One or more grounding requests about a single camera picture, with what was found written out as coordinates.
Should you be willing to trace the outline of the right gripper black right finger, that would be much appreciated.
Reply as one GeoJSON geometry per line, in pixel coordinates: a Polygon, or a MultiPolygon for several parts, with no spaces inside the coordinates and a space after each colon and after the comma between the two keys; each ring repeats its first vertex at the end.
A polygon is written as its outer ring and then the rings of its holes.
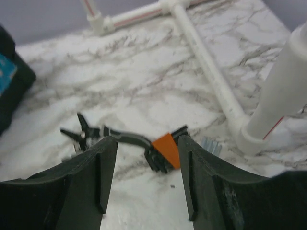
{"type": "Polygon", "coordinates": [[[306,229],[306,171],[256,175],[209,153],[188,136],[179,138],[178,149],[194,229],[306,229]]]}

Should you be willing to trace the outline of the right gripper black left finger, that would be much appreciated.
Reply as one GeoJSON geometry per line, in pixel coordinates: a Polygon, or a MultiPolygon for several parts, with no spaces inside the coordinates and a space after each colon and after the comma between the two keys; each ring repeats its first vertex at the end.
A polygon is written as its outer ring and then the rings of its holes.
{"type": "Polygon", "coordinates": [[[118,144],[90,149],[28,179],[0,184],[3,230],[98,230],[106,213],[118,144]]]}

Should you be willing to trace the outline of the black plastic toolbox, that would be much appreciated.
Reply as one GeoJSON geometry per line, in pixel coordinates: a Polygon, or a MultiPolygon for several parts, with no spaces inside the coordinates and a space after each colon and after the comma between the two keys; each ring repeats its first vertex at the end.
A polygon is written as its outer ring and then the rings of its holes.
{"type": "Polygon", "coordinates": [[[15,41],[8,31],[0,27],[0,132],[12,122],[12,116],[32,87],[36,74],[20,57],[15,41]]]}

